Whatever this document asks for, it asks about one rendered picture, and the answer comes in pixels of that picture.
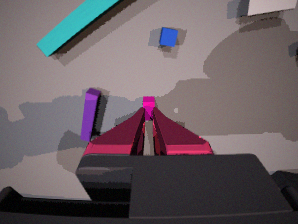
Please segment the purple rod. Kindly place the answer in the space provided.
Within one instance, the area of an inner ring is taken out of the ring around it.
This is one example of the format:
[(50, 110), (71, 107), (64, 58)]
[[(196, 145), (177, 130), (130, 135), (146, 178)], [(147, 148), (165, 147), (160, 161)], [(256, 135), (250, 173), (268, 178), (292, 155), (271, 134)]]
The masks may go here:
[(89, 88), (85, 96), (81, 140), (89, 141), (93, 136), (101, 91)]

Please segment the light grey rectangular bar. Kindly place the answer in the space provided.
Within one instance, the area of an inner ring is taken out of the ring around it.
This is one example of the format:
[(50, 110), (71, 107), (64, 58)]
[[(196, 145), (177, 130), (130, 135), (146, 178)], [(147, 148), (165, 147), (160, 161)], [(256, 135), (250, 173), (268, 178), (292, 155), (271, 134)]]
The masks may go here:
[(239, 16), (295, 8), (297, 0), (241, 0)]

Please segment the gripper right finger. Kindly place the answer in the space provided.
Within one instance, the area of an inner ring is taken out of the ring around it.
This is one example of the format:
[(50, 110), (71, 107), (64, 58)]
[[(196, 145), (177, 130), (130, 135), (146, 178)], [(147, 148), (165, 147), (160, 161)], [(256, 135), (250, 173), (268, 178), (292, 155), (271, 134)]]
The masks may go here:
[(154, 155), (214, 155), (208, 141), (167, 118), (157, 107), (153, 108), (153, 143)]

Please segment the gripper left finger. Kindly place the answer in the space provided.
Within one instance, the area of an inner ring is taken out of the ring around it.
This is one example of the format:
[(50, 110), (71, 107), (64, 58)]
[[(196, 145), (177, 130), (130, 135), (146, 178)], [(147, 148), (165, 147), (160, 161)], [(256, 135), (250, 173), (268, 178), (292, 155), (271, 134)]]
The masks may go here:
[(143, 155), (144, 140), (145, 108), (141, 107), (131, 118), (90, 141), (83, 156), (90, 153)]

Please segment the small magenta block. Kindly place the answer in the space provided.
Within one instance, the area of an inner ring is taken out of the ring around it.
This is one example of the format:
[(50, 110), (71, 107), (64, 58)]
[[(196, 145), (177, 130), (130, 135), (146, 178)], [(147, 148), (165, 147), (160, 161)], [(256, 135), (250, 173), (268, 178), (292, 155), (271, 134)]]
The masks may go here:
[(143, 108), (145, 108), (145, 120), (153, 120), (154, 97), (143, 97)]

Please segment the turquoise rod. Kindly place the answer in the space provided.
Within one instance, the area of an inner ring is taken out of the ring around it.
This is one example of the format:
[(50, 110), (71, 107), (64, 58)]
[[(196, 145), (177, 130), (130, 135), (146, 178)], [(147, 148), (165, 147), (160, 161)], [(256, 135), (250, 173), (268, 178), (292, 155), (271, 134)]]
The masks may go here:
[(124, 0), (86, 0), (36, 45), (51, 56)]

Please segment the small blue cube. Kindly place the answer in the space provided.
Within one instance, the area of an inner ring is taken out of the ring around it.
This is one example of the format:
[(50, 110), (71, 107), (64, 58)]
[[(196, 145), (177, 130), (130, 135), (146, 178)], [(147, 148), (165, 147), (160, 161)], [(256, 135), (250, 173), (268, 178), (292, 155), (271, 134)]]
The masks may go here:
[(166, 46), (175, 46), (178, 31), (162, 27), (159, 43)]

